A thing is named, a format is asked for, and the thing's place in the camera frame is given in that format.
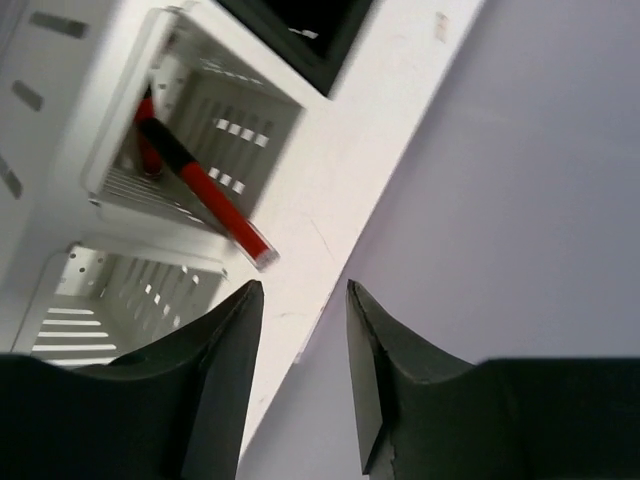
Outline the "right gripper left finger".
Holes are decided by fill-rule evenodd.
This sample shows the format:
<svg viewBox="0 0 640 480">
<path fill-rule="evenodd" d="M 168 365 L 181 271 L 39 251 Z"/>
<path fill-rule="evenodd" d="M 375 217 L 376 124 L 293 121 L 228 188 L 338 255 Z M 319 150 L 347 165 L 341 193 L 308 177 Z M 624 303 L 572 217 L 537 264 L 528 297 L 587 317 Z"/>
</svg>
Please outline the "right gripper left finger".
<svg viewBox="0 0 640 480">
<path fill-rule="evenodd" d="M 5 479 L 232 479 L 261 337 L 251 280 L 106 365 L 1 358 Z"/>
</svg>

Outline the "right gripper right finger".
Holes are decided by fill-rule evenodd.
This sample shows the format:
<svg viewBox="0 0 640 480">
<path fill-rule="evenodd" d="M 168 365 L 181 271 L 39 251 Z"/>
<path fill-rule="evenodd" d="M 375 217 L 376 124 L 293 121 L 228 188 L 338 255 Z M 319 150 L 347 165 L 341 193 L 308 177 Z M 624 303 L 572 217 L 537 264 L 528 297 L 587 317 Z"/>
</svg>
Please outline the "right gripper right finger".
<svg viewBox="0 0 640 480">
<path fill-rule="evenodd" d="M 635 479 L 635 358 L 472 364 L 358 282 L 346 329 L 362 473 L 372 479 Z"/>
</svg>

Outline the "red lip gloss tube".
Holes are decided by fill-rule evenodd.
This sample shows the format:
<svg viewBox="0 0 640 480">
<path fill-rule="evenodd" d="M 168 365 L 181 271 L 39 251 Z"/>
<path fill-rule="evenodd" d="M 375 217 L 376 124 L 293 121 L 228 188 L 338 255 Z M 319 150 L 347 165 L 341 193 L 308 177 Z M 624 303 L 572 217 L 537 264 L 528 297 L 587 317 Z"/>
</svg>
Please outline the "red lip gloss tube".
<svg viewBox="0 0 640 480">
<path fill-rule="evenodd" d="M 279 260 L 279 253 L 160 120 L 146 119 L 139 124 L 139 130 L 258 271 Z"/>
</svg>

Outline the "dark red lip gloss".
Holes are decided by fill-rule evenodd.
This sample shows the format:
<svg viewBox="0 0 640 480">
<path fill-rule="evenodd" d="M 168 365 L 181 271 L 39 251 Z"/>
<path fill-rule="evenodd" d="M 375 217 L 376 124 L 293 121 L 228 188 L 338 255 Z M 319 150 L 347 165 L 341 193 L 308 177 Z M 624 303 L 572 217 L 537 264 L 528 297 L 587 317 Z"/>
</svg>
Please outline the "dark red lip gloss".
<svg viewBox="0 0 640 480">
<path fill-rule="evenodd" d="M 136 142 L 140 154 L 142 172 L 150 178 L 158 178 L 162 175 L 163 161 L 154 147 L 139 130 L 139 124 L 149 118 L 155 117 L 152 85 L 148 84 L 145 93 L 138 105 L 134 116 L 136 130 Z"/>
</svg>

